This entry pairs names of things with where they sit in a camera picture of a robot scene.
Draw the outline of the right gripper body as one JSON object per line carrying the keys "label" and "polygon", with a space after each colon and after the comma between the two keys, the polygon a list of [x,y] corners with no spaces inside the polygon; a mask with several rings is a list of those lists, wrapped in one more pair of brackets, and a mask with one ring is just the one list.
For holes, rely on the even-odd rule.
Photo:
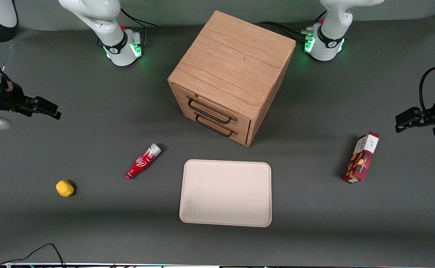
{"label": "right gripper body", "polygon": [[24,95],[22,87],[15,82],[12,82],[12,90],[6,91],[9,88],[9,84],[5,79],[0,83],[0,110],[12,111],[12,112],[26,112],[22,105],[28,100],[28,97]]}

